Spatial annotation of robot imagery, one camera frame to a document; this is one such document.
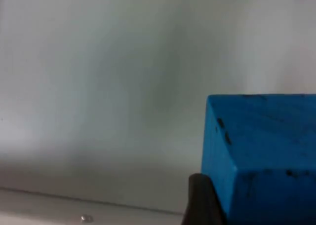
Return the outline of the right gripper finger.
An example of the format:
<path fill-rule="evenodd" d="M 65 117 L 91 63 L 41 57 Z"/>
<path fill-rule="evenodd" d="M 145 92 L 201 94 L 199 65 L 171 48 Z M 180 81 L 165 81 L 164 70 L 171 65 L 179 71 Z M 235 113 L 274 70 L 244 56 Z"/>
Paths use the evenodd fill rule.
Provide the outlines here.
<path fill-rule="evenodd" d="M 204 174 L 189 176 L 188 203 L 181 225 L 226 225 L 212 180 Z"/>

